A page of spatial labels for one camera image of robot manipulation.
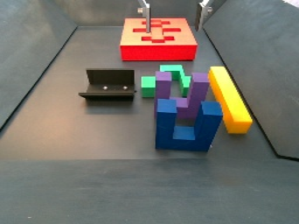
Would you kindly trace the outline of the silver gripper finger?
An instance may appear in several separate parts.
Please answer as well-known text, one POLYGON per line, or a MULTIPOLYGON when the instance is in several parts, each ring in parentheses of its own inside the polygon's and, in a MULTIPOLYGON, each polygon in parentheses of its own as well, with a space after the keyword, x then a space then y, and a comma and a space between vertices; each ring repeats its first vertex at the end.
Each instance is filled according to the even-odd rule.
POLYGON ((214 2, 214 0, 202 0, 198 3, 197 19, 195 19, 195 30, 197 31, 199 31, 202 29, 205 18, 213 12, 213 7, 211 7, 213 2, 214 2))
POLYGON ((146 0, 138 0, 140 7, 138 13, 146 18, 146 32, 151 32, 151 5, 146 0))

